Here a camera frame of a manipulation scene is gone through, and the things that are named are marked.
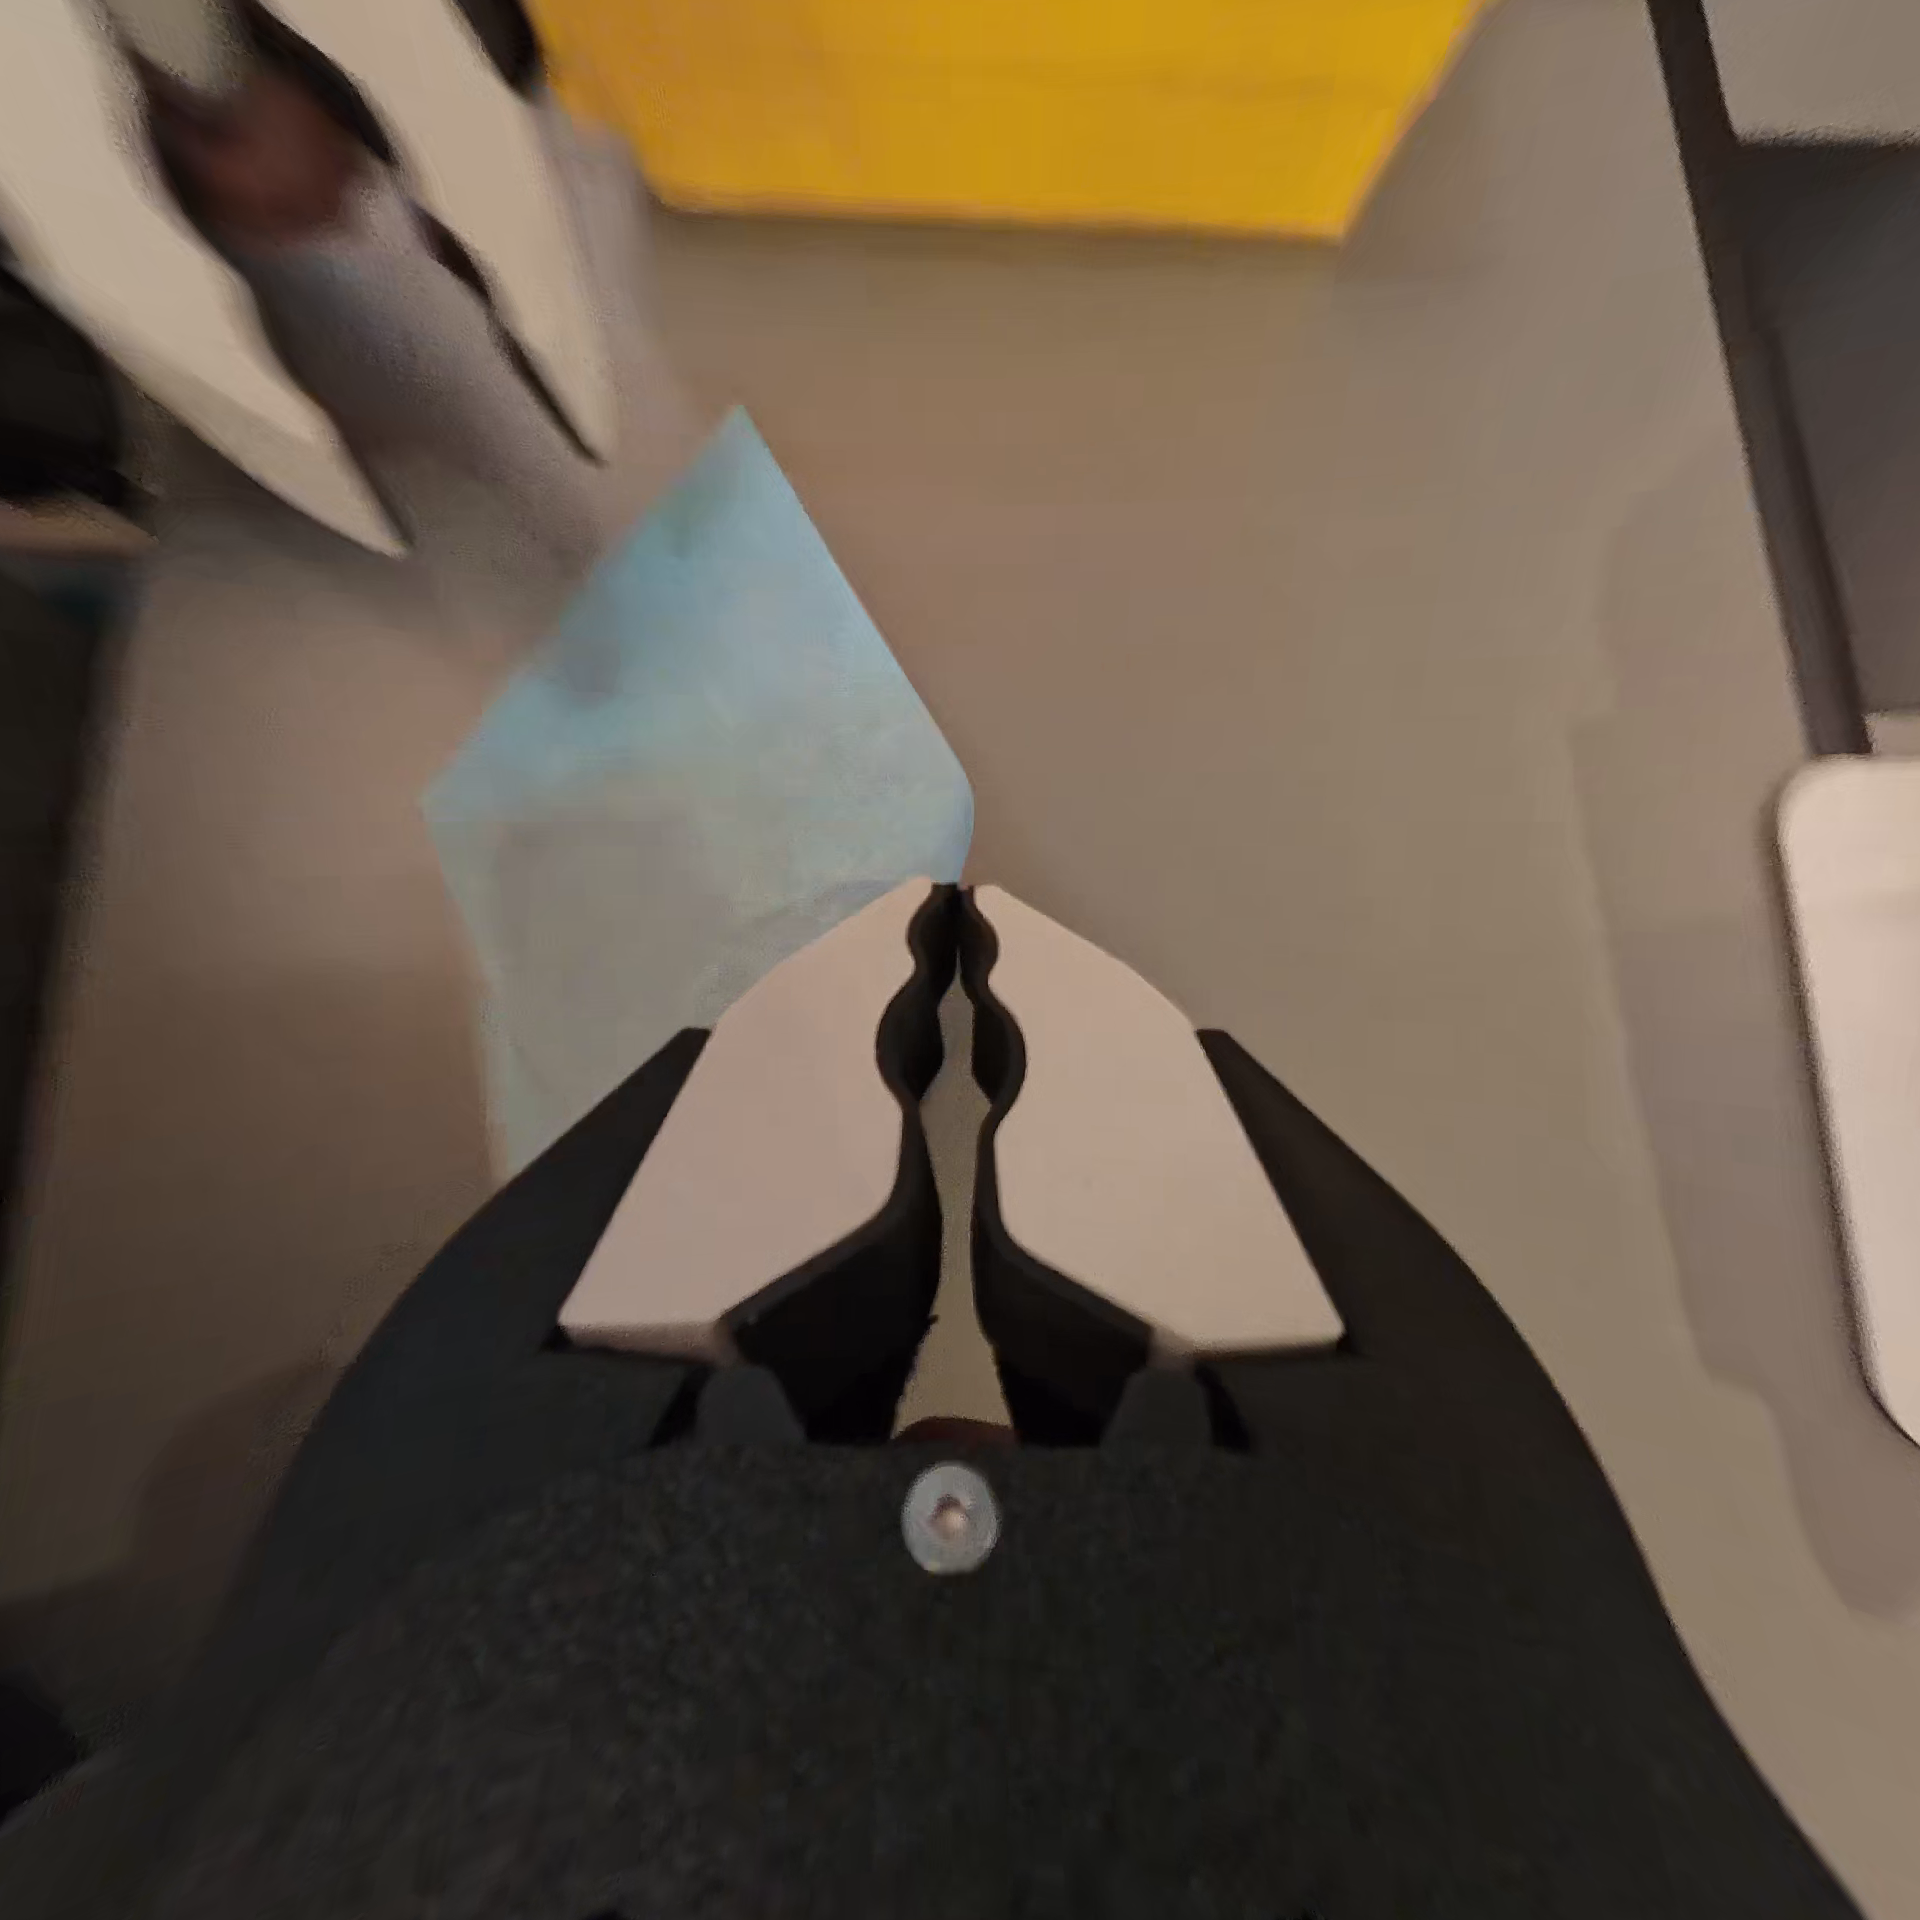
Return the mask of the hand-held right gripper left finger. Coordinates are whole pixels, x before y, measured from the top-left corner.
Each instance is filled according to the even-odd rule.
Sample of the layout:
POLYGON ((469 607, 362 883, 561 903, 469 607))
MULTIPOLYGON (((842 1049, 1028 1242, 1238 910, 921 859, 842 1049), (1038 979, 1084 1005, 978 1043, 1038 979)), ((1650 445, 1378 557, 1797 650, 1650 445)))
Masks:
POLYGON ((882 1438, 939 1291, 921 1107, 953 974, 956 886, 907 880, 752 983, 697 1049, 564 1342, 752 1366, 809 1438, 882 1438))

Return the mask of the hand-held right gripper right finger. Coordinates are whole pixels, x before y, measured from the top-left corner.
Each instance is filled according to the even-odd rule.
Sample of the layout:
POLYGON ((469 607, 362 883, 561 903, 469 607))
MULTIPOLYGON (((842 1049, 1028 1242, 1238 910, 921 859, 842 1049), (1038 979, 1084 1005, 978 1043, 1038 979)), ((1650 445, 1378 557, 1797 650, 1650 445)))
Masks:
POLYGON ((959 903, 969 1284, 1021 1438, 1103 1438, 1151 1370, 1336 1354, 1340 1314, 1187 1012, 999 886, 959 903))

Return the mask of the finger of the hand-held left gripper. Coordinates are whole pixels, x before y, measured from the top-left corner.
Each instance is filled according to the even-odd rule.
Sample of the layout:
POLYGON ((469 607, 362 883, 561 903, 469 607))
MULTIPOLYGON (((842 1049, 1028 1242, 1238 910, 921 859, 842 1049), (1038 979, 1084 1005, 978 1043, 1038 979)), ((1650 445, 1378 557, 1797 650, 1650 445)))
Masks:
POLYGON ((413 203, 475 264, 500 327, 586 457, 615 445, 615 386, 586 253, 541 119, 455 4, 259 4, 369 112, 413 203))
POLYGON ((205 445, 332 534, 403 554, 250 286, 166 187, 92 4, 3 5, 3 238, 24 280, 205 445))

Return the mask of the floral origami paper blue back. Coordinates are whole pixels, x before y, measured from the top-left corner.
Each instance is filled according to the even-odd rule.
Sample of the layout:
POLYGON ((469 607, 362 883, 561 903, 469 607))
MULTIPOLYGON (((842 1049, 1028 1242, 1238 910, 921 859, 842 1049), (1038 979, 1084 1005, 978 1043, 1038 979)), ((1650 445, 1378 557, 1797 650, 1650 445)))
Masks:
POLYGON ((856 910, 956 883, 972 840, 961 758, 739 408, 420 806, 500 1174, 856 910))

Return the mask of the yellow bin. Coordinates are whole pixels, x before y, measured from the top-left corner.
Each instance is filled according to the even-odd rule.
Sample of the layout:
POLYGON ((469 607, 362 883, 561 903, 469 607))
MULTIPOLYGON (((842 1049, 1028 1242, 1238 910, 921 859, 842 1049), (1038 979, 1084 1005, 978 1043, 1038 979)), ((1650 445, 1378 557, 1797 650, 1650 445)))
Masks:
POLYGON ((688 214, 1336 243, 1491 4, 524 4, 688 214))

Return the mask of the person's dark trousers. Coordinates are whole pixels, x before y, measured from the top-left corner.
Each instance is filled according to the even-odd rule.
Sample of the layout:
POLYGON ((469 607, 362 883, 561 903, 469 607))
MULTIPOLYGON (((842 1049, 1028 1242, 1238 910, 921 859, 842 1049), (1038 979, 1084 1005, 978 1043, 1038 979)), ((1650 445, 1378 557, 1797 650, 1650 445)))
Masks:
POLYGON ((56 1026, 99 867, 139 565, 3 554, 3 1331, 56 1026))

